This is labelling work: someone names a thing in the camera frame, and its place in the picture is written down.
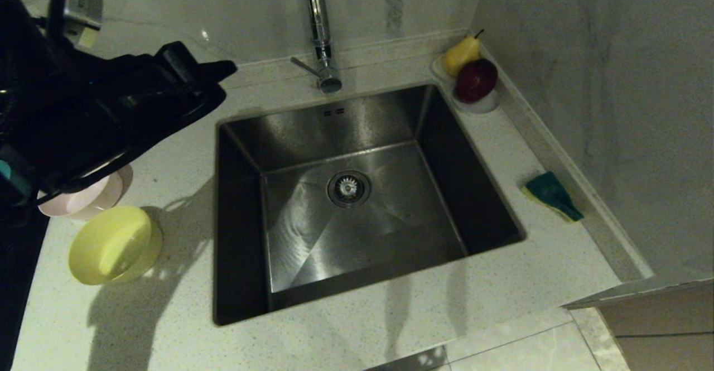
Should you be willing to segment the pink plastic bowl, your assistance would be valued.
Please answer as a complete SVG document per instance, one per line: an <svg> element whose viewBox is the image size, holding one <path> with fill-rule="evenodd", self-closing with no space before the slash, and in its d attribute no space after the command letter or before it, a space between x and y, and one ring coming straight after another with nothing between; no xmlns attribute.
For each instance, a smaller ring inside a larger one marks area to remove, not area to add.
<svg viewBox="0 0 714 371"><path fill-rule="evenodd" d="M39 206L49 218L87 220L117 205L133 181L132 165L103 178L86 190L58 195Z"/></svg>

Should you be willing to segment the chrome faucet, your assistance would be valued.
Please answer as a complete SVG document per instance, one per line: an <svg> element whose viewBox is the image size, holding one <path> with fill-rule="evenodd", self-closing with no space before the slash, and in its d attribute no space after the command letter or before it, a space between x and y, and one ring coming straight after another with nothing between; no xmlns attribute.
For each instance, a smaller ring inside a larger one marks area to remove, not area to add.
<svg viewBox="0 0 714 371"><path fill-rule="evenodd" d="M316 77L316 86L322 94L342 91L342 81L332 55L332 37L326 0L307 0L312 32L312 43L318 65L311 68L296 57L290 62Z"/></svg>

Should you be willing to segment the yellow plastic bowl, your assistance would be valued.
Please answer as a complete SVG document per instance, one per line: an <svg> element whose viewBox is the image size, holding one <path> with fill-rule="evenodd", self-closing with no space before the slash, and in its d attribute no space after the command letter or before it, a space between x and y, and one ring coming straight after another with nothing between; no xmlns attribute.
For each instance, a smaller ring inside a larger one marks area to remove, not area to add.
<svg viewBox="0 0 714 371"><path fill-rule="evenodd" d="M74 279L89 286L128 282L142 277L156 263L163 233L148 213L118 206L87 221L68 254Z"/></svg>

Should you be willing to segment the green and yellow sponge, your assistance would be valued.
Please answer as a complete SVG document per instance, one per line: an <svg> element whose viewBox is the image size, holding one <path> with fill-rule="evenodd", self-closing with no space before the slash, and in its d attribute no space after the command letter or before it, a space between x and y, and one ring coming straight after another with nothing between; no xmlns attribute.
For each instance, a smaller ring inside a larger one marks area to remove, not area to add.
<svg viewBox="0 0 714 371"><path fill-rule="evenodd" d="M536 203L543 204L564 221L576 223L584 219L583 213L576 208L571 196L553 172L540 174L523 186L522 193Z"/></svg>

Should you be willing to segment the metal sink drain strainer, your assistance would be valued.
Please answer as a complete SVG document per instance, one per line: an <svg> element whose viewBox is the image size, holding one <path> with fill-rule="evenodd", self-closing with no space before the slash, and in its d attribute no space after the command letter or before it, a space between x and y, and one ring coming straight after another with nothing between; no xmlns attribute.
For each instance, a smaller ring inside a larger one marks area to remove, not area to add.
<svg viewBox="0 0 714 371"><path fill-rule="evenodd" d="M330 178L326 192L329 200L338 208L358 208L370 198L372 181L362 172L338 172Z"/></svg>

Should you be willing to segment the stainless steel sink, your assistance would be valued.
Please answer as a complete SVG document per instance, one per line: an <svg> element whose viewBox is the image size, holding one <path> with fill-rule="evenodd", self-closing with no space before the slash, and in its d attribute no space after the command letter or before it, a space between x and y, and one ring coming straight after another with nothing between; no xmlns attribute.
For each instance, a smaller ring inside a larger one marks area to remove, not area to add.
<svg viewBox="0 0 714 371"><path fill-rule="evenodd" d="M435 85L232 120L216 140L220 326L525 240ZM372 181L358 208L326 192L347 170Z"/></svg>

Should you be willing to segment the black induction cooktop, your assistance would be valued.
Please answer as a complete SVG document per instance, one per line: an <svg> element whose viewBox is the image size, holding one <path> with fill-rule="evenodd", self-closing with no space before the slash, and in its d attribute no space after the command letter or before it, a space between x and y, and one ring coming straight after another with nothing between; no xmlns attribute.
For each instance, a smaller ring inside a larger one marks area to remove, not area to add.
<svg viewBox="0 0 714 371"><path fill-rule="evenodd" d="M49 219L39 209L20 227L0 229L0 371L10 371Z"/></svg>

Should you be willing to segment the yellow pear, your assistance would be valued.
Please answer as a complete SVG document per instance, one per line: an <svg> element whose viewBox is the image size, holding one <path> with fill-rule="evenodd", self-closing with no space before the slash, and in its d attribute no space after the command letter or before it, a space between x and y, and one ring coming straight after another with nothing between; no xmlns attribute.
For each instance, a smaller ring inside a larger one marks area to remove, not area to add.
<svg viewBox="0 0 714 371"><path fill-rule="evenodd" d="M448 76L456 78L467 63L480 58L479 37L484 31L485 30L480 30L474 35L467 35L444 53L442 66Z"/></svg>

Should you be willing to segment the dark red apple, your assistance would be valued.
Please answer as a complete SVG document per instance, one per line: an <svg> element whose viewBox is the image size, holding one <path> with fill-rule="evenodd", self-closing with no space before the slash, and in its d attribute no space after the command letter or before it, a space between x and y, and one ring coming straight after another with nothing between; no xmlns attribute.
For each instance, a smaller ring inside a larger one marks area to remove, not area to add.
<svg viewBox="0 0 714 371"><path fill-rule="evenodd" d="M498 69L489 59L476 59L465 64L457 75L454 96L462 103L472 104L486 97L495 88Z"/></svg>

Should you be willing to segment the white fruit tray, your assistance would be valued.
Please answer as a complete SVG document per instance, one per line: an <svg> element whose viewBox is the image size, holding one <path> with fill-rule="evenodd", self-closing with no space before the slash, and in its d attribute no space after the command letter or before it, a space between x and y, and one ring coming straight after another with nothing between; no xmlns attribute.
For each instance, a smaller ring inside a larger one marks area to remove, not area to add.
<svg viewBox="0 0 714 371"><path fill-rule="evenodd" d="M498 108L500 97L497 89L495 88L486 97L480 99L475 103L464 103L459 101L456 98L456 95L454 94L456 79L454 77L449 76L443 70L442 61L443 54L439 54L438 56L436 56L436 58L433 59L430 65L431 71L433 75L445 86L450 101L454 103L454 105L460 112L467 113L469 115L480 115L490 113Z"/></svg>

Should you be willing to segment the light wooden cabinet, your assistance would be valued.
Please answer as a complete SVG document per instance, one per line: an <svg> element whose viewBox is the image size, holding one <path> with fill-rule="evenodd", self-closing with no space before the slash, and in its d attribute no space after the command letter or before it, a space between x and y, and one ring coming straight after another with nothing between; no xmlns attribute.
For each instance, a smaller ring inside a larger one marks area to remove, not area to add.
<svg viewBox="0 0 714 371"><path fill-rule="evenodd" d="M599 307L631 371L714 371L714 284Z"/></svg>

